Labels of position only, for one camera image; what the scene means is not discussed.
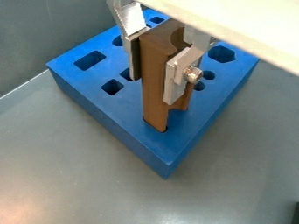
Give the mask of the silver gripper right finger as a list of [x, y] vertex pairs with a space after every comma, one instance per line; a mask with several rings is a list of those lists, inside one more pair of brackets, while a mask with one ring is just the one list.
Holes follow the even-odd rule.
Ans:
[[202, 54], [217, 40], [189, 25], [184, 26], [182, 41], [189, 44], [165, 63], [162, 101], [172, 105], [184, 93], [185, 84], [196, 84], [201, 77], [197, 68]]

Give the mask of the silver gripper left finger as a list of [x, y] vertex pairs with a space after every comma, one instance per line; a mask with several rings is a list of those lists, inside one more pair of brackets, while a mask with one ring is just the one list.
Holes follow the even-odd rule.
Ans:
[[128, 56], [129, 78], [141, 77], [138, 37], [149, 30], [140, 3], [136, 0], [106, 0], [116, 25], [121, 31], [122, 46]]

